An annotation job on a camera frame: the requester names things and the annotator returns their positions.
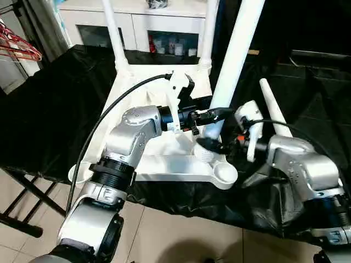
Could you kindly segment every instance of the white cabinet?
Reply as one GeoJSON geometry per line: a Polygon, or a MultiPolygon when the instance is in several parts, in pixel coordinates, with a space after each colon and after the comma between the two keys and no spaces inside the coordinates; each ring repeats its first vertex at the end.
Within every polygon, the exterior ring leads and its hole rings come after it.
{"type": "MultiPolygon", "coordinates": [[[[111,0],[111,3],[125,49],[149,52],[150,43],[157,42],[162,48],[157,46],[156,52],[174,53],[169,43],[175,41],[182,45],[184,54],[190,48],[199,56],[205,0],[169,0],[168,7],[162,9],[149,9],[145,0],[111,0]]],[[[111,46],[101,0],[67,0],[59,9],[71,44],[111,46]]]]}

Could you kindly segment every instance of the black connector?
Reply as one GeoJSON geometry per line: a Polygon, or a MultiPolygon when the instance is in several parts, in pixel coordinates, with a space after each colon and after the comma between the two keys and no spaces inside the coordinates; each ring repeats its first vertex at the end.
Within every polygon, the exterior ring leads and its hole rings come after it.
{"type": "Polygon", "coordinates": [[[92,181],[112,188],[127,191],[134,177],[134,168],[106,157],[97,164],[92,164],[89,170],[93,171],[92,181]]]}
{"type": "Polygon", "coordinates": [[[189,80],[189,85],[187,87],[182,87],[178,94],[178,99],[180,100],[178,107],[181,111],[189,110],[194,107],[194,100],[191,98],[190,94],[194,90],[195,82],[189,75],[185,75],[189,80]]]}
{"type": "Polygon", "coordinates": [[[172,78],[173,72],[171,74],[165,74],[165,79],[170,80],[172,78]]]}
{"type": "Polygon", "coordinates": [[[197,138],[196,142],[203,148],[220,155],[228,155],[230,153],[230,148],[223,145],[218,140],[213,140],[211,138],[197,138]]]}
{"type": "Polygon", "coordinates": [[[197,126],[217,123],[233,114],[231,108],[212,108],[203,113],[192,112],[191,116],[197,126]]]}

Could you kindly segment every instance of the tile floor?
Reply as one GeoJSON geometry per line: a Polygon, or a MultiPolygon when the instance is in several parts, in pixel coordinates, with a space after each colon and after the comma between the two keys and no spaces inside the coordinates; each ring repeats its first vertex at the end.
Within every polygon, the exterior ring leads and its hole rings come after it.
{"type": "MultiPolygon", "coordinates": [[[[0,170],[0,211],[4,211],[22,187],[0,170]]],[[[36,185],[45,190],[50,182],[36,185]]],[[[69,187],[59,184],[50,196],[62,207],[69,187]]],[[[27,195],[11,213],[23,219],[37,198],[27,195]]],[[[169,215],[142,205],[126,203],[122,211],[124,227],[113,263],[199,262],[205,258],[230,263],[309,263],[318,247],[243,230],[202,218],[169,215]]],[[[44,229],[33,238],[0,224],[0,262],[28,263],[55,246],[63,217],[43,204],[30,221],[44,229]]]]}

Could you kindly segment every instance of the black tablecloth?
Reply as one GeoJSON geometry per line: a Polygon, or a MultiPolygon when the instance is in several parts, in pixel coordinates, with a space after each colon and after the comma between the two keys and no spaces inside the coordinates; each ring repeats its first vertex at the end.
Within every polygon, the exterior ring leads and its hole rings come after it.
{"type": "MultiPolygon", "coordinates": [[[[131,64],[186,64],[183,59],[127,52],[131,64]]],[[[116,76],[110,49],[75,46],[49,67],[30,77],[0,100],[0,167],[68,183],[81,146],[99,117],[116,76]]],[[[261,73],[248,59],[232,106],[255,99],[267,109],[258,80],[261,73]]],[[[340,70],[277,65],[268,81],[289,123],[328,149],[349,178],[351,148],[351,75],[340,70]]],[[[234,119],[225,123],[223,140],[236,135],[234,119]]],[[[272,128],[265,125],[264,135],[272,128]]],[[[228,161],[239,171],[229,190],[199,182],[136,182],[128,200],[184,216],[200,216],[235,226],[307,241],[301,202],[285,177],[273,171],[258,174],[263,161],[250,164],[241,155],[228,161]]]]}

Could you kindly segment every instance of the black stand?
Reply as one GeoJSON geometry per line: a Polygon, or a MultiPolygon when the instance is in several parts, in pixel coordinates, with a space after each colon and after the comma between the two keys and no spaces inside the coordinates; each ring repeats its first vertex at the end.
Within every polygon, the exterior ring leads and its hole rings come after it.
{"type": "Polygon", "coordinates": [[[58,204],[56,204],[48,195],[52,192],[54,187],[56,186],[56,182],[53,182],[49,188],[43,193],[38,187],[34,185],[35,181],[38,177],[34,177],[31,181],[25,178],[24,173],[20,173],[17,171],[6,170],[8,175],[10,175],[14,180],[16,180],[19,184],[21,184],[24,189],[20,192],[20,194],[16,197],[16,199],[9,205],[4,213],[0,213],[0,223],[3,223],[9,227],[15,228],[23,233],[31,235],[33,237],[40,237],[43,234],[43,229],[38,226],[32,226],[28,224],[31,218],[34,216],[35,212],[38,210],[40,205],[44,202],[52,209],[57,211],[60,215],[65,216],[66,212],[63,210],[58,204]],[[36,197],[39,198],[39,201],[34,205],[34,207],[29,211],[27,216],[20,221],[15,218],[11,218],[9,214],[11,211],[16,207],[16,205],[20,202],[23,198],[25,193],[30,191],[36,197]]]}

